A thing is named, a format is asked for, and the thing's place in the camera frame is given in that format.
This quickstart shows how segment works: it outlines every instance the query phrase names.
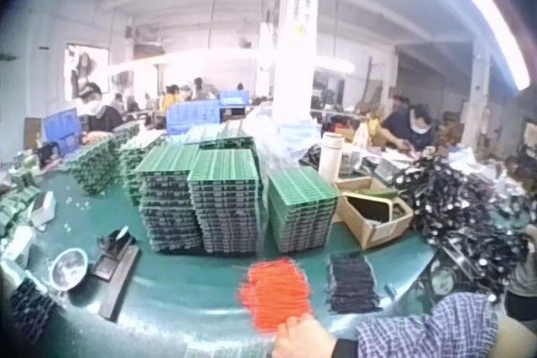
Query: white cylinder container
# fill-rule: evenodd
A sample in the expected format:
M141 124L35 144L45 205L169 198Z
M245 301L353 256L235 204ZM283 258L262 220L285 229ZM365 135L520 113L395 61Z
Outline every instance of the white cylinder container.
M341 134L326 132L321 142L319 175L332 183L335 182L341 166L343 155L343 137Z

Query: plaid shirt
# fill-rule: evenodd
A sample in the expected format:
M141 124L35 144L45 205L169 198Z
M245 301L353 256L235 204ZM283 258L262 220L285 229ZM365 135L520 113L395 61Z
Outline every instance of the plaid shirt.
M487 297L456 293L443 299L430 314L360 324L357 356L484 357L497 334L498 318Z

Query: orange wire bundle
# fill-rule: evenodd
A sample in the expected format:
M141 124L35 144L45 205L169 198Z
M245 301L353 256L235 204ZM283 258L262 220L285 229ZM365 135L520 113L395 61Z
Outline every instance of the orange wire bundle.
M308 280L287 258L252 265L239 298L250 310L254 327L262 332L275 332L287 318L311 312Z

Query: workbench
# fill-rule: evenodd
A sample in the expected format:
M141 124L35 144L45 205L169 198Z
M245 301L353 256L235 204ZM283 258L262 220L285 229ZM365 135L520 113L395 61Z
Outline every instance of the workbench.
M241 345L257 345L259 351L270 348L271 339L253 330L248 311L237 302L239 283L255 258L166 256L153 252L138 208L128 202L120 179L112 179L104 193L96 197L85 197L68 174L47 174L39 187L52 190L57 200L55 219L45 232L38 232L29 261L29 270L43 283L48 282L48 266L59 253L80 247L90 262L95 262L100 255L96 238L123 226L129 226L142 250L123 303L119 304L117 322L107 322L97 315L103 286L88 277L79 290L61 299L64 308L59 309L36 345L39 356L194 356L190 353L195 350L214 351L219 346L236 352ZM326 263L332 252L359 249L345 225L336 223L325 249L292 256L305 270L312 287L316 317L328 330L346 338L353 338L354 326L369 315L329 314ZM421 313L422 305L408 292L433 257L421 236L409 231L395 243L367 251L366 255L384 308L376 315ZM258 258L277 256L269 235Z

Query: blue storage bin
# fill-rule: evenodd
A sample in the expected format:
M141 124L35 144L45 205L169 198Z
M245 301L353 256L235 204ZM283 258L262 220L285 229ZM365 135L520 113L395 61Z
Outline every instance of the blue storage bin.
M44 134L47 142L57 142L61 155L74 152L78 148L78 134L81 124L76 109L55 113L44 119Z
M188 132L194 125L220 123L218 100L178 102L166 112L166 127L169 134Z
M76 109L61 112L60 116L63 130L62 137L69 136L73 133L79 133L81 131L81 123L78 120Z
M222 108L245 107L249 104L250 95L246 91L220 91L220 105Z
M47 142L55 142L64 137L59 113L46 117L43 126Z

